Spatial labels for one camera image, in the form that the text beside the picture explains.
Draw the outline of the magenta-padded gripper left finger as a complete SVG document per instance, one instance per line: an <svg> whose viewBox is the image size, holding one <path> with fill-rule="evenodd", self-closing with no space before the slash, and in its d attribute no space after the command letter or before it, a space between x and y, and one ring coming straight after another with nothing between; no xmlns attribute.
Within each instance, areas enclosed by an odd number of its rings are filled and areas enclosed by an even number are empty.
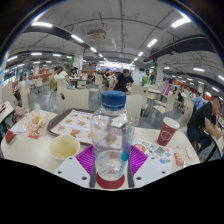
<svg viewBox="0 0 224 224"><path fill-rule="evenodd" d="M54 174L76 185L89 188L93 170L93 146L89 146L77 156L67 157Z"/></svg>

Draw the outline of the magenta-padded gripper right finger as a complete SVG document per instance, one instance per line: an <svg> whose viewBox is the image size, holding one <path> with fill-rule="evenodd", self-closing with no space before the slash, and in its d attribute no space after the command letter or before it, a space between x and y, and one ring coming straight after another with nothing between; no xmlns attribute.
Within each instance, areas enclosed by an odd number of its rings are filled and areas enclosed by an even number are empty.
<svg viewBox="0 0 224 224"><path fill-rule="evenodd" d="M143 187L170 174L155 156L147 156L135 146L131 147L129 167L134 188Z"/></svg>

